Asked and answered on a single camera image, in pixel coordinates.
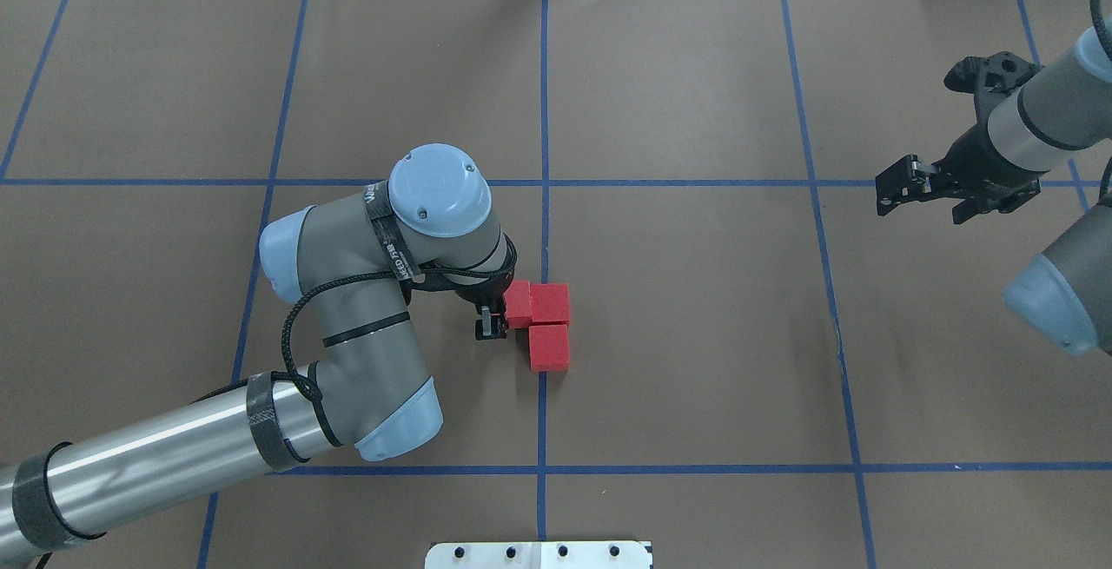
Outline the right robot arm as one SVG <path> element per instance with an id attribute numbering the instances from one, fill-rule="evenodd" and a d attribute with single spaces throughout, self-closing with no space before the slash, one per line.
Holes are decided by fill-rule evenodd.
<path id="1" fill-rule="evenodd" d="M 943 83 L 969 94 L 974 118 L 937 160 L 905 154 L 874 177 L 875 212 L 952 202 L 950 220 L 1016 214 L 1040 194 L 1071 196 L 1074 214 L 1003 288 L 1003 305 L 1065 355 L 1109 355 L 1109 173 L 1096 194 L 1054 174 L 1109 146 L 1109 14 L 1052 63 L 1000 51 L 950 66 Z"/>

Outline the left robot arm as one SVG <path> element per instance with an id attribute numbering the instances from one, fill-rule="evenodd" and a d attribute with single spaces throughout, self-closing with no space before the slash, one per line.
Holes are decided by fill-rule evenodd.
<path id="1" fill-rule="evenodd" d="M 506 336 L 517 252 L 477 162 L 451 144 L 416 147 L 385 181 L 278 218 L 258 256 L 290 305 L 281 371 L 4 467 L 4 568 L 337 447 L 376 462 L 429 442 L 441 409 L 413 291 L 458 295 L 477 340 Z"/>

